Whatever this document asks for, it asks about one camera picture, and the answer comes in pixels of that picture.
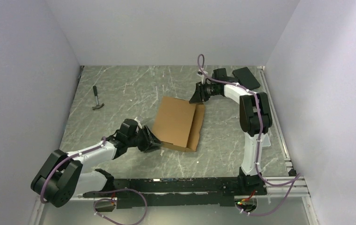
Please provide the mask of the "brown cardboard box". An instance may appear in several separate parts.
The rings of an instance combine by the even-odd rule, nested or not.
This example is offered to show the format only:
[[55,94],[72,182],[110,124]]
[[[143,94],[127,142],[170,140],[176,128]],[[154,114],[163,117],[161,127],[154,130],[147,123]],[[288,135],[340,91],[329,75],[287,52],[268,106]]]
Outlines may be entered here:
[[187,100],[164,96],[159,105],[153,134],[163,147],[181,151],[197,150],[206,107]]

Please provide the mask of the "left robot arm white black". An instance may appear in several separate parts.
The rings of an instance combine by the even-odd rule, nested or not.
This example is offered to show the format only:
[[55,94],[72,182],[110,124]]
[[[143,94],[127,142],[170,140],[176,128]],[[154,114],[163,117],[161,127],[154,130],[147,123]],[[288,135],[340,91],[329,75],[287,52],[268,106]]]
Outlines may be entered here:
[[81,150],[53,151],[31,182],[30,188],[42,203],[59,208],[71,197],[81,194],[110,196],[115,189],[114,177],[95,166],[119,158],[129,148],[143,153],[159,149],[162,142],[148,126],[135,119],[125,119],[112,135]]

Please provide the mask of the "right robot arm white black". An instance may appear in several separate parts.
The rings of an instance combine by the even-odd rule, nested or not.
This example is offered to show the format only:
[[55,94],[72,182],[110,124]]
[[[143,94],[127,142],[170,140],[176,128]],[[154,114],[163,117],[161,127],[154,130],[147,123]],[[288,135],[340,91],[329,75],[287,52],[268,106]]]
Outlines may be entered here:
[[190,104],[199,104],[211,96],[224,96],[239,105],[239,124],[245,134],[245,151],[239,169],[237,187],[240,193],[250,194],[264,186],[259,165],[263,139],[273,124],[268,96],[255,92],[260,83],[247,67],[235,69],[228,76],[225,68],[213,70],[208,78],[206,71],[199,69],[201,81],[196,83]]

